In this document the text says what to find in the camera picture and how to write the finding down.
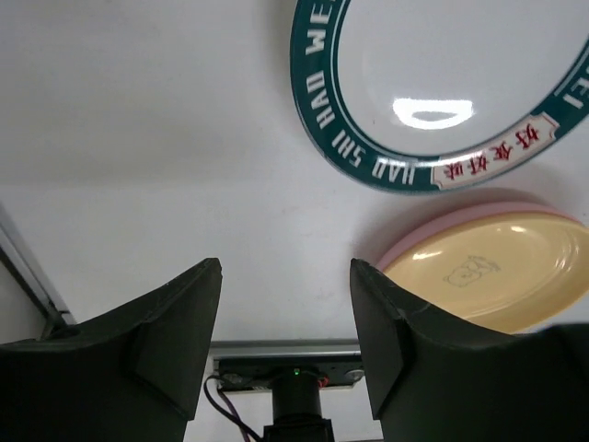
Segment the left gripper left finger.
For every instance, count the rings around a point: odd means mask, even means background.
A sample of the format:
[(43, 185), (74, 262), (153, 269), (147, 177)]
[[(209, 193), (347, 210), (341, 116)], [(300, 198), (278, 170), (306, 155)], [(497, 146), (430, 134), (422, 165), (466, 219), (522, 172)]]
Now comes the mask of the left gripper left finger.
[(216, 258), (92, 320), (1, 347), (5, 441), (180, 441), (222, 286)]

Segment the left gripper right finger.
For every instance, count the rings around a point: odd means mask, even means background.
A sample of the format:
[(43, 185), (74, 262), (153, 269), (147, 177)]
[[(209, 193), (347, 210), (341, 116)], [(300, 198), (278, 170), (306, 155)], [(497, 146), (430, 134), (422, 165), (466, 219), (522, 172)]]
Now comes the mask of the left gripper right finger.
[(350, 290), (374, 418), (387, 441), (584, 441), (588, 327), (480, 327), (354, 259)]

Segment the orange yellow plate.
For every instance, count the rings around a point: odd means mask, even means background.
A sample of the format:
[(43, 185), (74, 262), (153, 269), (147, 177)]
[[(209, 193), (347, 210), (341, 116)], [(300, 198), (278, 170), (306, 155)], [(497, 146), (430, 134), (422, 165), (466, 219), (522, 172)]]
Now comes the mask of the orange yellow plate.
[(521, 332), (587, 293), (588, 228), (541, 213), (489, 216), (429, 237), (382, 273), (461, 319)]

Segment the green rimmed lettered plate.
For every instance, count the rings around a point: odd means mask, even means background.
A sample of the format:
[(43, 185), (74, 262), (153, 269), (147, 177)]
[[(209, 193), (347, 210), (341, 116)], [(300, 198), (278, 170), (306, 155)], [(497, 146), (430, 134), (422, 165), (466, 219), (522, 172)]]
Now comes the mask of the green rimmed lettered plate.
[(323, 157), (387, 192), (518, 168), (588, 114), (584, 1), (301, 1), (299, 118)]

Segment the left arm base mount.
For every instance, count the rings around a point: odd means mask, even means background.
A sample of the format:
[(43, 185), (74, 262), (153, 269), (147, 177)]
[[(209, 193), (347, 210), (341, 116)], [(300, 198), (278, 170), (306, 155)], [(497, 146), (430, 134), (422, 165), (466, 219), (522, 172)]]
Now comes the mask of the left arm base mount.
[[(320, 392), (352, 388), (364, 377), (354, 340), (233, 341), (213, 343), (213, 373), (202, 384), (207, 401), (237, 426), (246, 441), (333, 441)], [(259, 434), (228, 396), (268, 391), (272, 423)]]

